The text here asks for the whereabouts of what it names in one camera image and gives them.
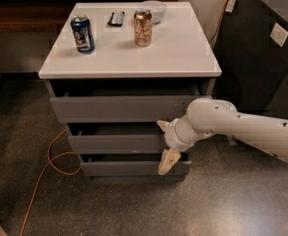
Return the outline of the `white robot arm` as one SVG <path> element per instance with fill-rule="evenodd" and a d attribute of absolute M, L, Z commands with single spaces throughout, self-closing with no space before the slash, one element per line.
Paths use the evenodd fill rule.
<path fill-rule="evenodd" d="M 214 135 L 225 135 L 288 163 L 288 120 L 239 112 L 229 101 L 198 98 L 184 116 L 170 122 L 159 120 L 167 148 L 158 166 L 167 174 L 181 153 L 196 142 Z"/>

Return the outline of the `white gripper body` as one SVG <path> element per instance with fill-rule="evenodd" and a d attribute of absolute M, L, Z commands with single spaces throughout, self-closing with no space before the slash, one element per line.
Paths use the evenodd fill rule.
<path fill-rule="evenodd" d="M 164 138 L 169 148 L 183 152 L 202 139 L 202 132 L 196 131 L 189 118 L 183 116 L 174 119 L 166 126 Z"/>

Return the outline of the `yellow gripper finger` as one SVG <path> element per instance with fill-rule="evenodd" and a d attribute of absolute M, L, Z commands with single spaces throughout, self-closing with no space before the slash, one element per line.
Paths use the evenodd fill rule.
<path fill-rule="evenodd" d="M 159 126 L 159 128 L 165 132 L 168 128 L 169 122 L 168 121 L 164 121 L 164 120 L 158 120 L 156 122 L 156 124 Z"/>
<path fill-rule="evenodd" d="M 173 149 L 165 149 L 161 155 L 161 161 L 158 165 L 158 174 L 165 175 L 179 161 L 181 153 Z"/>

